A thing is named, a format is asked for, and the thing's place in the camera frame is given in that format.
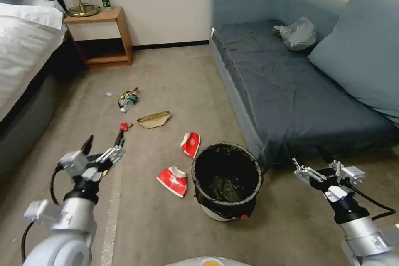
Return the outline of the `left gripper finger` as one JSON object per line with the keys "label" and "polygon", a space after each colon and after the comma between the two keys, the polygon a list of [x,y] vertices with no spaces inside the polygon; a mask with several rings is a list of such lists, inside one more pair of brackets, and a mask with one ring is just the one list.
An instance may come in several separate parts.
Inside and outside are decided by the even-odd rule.
{"label": "left gripper finger", "polygon": [[114,146],[96,159],[97,167],[113,167],[126,152],[123,148],[124,143],[124,131],[119,130]]}
{"label": "left gripper finger", "polygon": [[61,157],[57,166],[68,174],[83,174],[89,163],[88,154],[91,151],[93,138],[94,136],[91,135],[80,150],[67,153]]}

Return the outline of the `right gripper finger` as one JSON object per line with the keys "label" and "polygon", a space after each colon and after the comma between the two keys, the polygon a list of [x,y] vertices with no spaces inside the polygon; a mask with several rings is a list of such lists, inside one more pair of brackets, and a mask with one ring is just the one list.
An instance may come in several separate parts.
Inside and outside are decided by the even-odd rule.
{"label": "right gripper finger", "polygon": [[294,171],[294,175],[298,179],[300,179],[304,182],[310,182],[310,179],[313,178],[317,182],[323,182],[323,175],[310,167],[304,166],[304,164],[300,162],[294,149],[292,148],[292,146],[289,143],[287,144],[287,149],[288,149],[291,161],[296,168],[296,170]]}
{"label": "right gripper finger", "polygon": [[363,183],[365,173],[355,166],[344,166],[344,164],[333,157],[324,147],[316,146],[321,158],[328,167],[334,170],[337,183],[343,186],[355,186]]}

